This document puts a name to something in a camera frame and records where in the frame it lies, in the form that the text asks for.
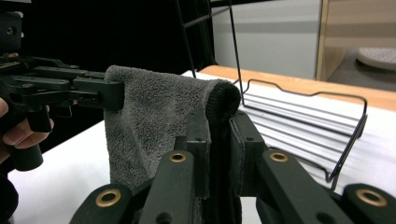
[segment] human hand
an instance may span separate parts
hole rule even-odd
[[[8,105],[6,101],[0,98],[0,118],[8,112]],[[53,121],[50,120],[50,125],[53,127]],[[32,147],[48,137],[49,133],[34,133],[30,130],[29,122],[24,119],[14,128],[7,131],[0,137],[0,163],[8,156],[7,145],[23,150],[27,147]]]

